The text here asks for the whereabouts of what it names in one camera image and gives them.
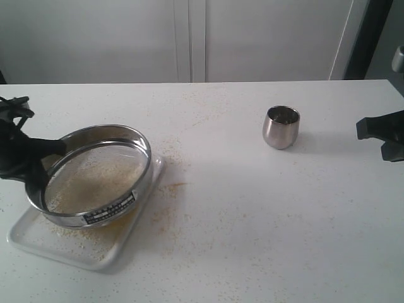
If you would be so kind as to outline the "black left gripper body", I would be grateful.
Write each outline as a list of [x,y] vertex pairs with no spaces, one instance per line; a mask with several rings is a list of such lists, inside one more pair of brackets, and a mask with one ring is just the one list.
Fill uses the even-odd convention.
[[14,119],[21,117],[23,123],[27,116],[12,109],[1,109],[1,178],[27,180],[34,161],[28,150],[30,138],[21,130],[21,124]]

